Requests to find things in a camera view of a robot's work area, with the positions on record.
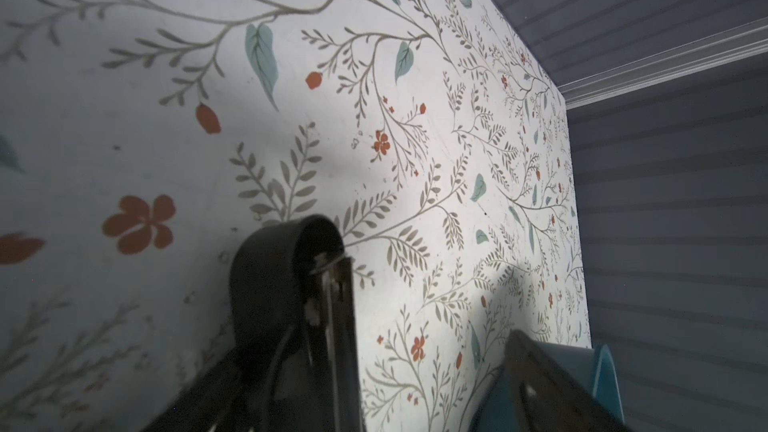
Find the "black long stapler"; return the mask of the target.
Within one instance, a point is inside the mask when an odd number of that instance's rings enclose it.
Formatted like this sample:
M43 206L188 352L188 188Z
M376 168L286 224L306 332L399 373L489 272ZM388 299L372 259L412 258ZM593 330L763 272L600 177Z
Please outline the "black long stapler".
M363 431L352 260L319 214L264 227L229 295L245 419L255 431Z

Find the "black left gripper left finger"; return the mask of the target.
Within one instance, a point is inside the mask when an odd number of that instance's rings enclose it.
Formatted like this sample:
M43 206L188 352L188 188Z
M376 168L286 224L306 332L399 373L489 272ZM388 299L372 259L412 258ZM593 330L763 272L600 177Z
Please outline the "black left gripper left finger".
M144 432L212 431L230 414L243 390L242 370L235 349L198 377Z

